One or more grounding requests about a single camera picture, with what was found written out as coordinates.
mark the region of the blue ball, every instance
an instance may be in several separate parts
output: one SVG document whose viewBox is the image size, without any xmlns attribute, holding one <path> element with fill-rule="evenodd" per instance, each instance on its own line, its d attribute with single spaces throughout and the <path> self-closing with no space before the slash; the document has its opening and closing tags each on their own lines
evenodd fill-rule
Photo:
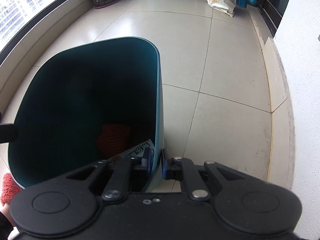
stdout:
<svg viewBox="0 0 320 240">
<path fill-rule="evenodd" d="M 248 0 L 248 3 L 252 6 L 257 6 L 258 1 L 257 0 Z"/>
</svg>

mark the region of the teal trash bin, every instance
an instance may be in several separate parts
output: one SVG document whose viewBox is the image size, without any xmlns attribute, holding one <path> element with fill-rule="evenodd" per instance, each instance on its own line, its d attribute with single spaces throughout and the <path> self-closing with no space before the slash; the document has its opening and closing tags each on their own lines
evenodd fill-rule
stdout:
<svg viewBox="0 0 320 240">
<path fill-rule="evenodd" d="M 14 124 L 8 162 L 24 188 L 105 159 L 96 144 L 105 124 L 131 127 L 131 146 L 151 139 L 152 177 L 164 146 L 157 48 L 125 37 L 58 53 L 34 76 Z"/>
</svg>

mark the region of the window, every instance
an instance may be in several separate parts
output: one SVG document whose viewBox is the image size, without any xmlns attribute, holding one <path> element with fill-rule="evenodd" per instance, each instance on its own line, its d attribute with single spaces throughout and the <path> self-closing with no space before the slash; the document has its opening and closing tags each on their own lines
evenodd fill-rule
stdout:
<svg viewBox="0 0 320 240">
<path fill-rule="evenodd" d="M 55 0 L 0 0 L 0 51 L 38 12 Z"/>
</svg>

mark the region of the textured white wall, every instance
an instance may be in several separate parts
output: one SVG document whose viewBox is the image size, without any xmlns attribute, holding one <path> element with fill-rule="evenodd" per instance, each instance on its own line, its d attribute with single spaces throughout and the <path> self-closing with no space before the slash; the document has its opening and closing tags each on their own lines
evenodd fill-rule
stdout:
<svg viewBox="0 0 320 240">
<path fill-rule="evenodd" d="M 274 38 L 287 76 L 296 129 L 292 190 L 303 211 L 296 233 L 320 237 L 320 0 L 289 0 Z"/>
</svg>

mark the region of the window frame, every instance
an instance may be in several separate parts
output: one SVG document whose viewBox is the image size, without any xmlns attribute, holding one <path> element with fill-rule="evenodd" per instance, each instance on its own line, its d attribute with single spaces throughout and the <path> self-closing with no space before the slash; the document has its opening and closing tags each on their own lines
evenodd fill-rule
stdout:
<svg viewBox="0 0 320 240">
<path fill-rule="evenodd" d="M 0 51 L 0 65 L 4 62 L 6 57 L 10 54 L 13 48 L 20 42 L 20 40 L 45 16 L 52 12 L 55 8 L 60 6 L 66 0 L 55 0 L 49 4 L 46 8 L 36 14 L 29 22 L 26 23 L 7 43 L 7 45 Z"/>
</svg>

